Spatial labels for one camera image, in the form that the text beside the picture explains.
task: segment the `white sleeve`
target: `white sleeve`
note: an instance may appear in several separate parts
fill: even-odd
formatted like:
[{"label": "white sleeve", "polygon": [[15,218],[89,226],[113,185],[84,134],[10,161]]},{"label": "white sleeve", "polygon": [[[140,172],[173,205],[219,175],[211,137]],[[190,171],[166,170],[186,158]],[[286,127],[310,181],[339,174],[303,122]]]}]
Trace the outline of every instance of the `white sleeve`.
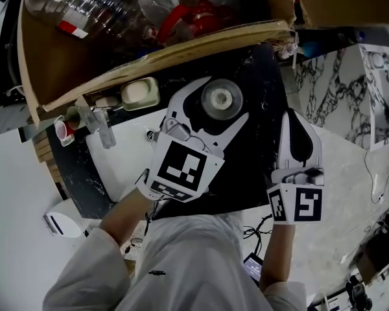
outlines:
[{"label": "white sleeve", "polygon": [[43,310],[108,310],[130,287],[118,244],[94,228],[48,291]]},{"label": "white sleeve", "polygon": [[302,311],[307,309],[305,285],[300,282],[277,282],[264,292],[274,311]]}]

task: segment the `black countertop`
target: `black countertop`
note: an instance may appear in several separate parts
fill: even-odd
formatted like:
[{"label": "black countertop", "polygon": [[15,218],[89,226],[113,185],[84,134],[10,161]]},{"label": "black countertop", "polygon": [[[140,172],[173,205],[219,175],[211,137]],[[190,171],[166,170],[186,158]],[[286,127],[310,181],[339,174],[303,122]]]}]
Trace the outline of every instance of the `black countertop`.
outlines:
[{"label": "black countertop", "polygon": [[[137,111],[109,112],[112,125],[166,108],[183,86],[203,76],[227,78],[238,84],[250,118],[225,149],[225,163],[209,192],[189,203],[170,201],[156,218],[190,214],[218,214],[268,204],[266,190],[279,146],[287,98],[278,62],[270,44],[223,52],[183,63],[153,76],[159,84],[158,106]],[[84,218],[101,219],[111,202],[89,154],[88,129],[75,134],[75,142],[62,147],[53,126],[47,129],[53,156],[65,185]]]}]

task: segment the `screen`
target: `screen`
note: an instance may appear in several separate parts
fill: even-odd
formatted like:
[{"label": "screen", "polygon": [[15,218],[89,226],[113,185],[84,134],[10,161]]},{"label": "screen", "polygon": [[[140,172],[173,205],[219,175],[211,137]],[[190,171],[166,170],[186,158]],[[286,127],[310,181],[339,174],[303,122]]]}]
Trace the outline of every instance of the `screen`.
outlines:
[{"label": "screen", "polygon": [[259,278],[261,277],[260,264],[254,261],[254,259],[249,258],[246,262],[244,262],[244,268],[251,278],[256,281],[259,281]]}]

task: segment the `open cardboard box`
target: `open cardboard box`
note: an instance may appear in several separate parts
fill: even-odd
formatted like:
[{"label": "open cardboard box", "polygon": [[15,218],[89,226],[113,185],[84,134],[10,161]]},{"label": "open cardboard box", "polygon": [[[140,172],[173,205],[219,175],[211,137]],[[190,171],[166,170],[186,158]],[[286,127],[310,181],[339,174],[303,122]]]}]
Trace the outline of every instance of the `open cardboard box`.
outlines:
[{"label": "open cardboard box", "polygon": [[[79,39],[34,19],[21,4],[18,56],[33,121],[59,115],[80,95],[107,89],[203,56],[264,41],[290,40],[294,0],[268,0],[274,21],[246,24],[150,53],[103,73],[102,59]],[[309,28],[389,24],[389,0],[300,0]]]}]

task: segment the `clear plastic bottle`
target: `clear plastic bottle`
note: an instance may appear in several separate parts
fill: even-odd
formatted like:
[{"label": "clear plastic bottle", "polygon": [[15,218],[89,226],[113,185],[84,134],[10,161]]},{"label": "clear plastic bottle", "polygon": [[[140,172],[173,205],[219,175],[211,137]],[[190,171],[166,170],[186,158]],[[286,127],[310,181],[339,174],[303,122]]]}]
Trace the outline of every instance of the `clear plastic bottle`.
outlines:
[{"label": "clear plastic bottle", "polygon": [[42,21],[103,47],[136,47],[148,22],[137,0],[25,0]]}]

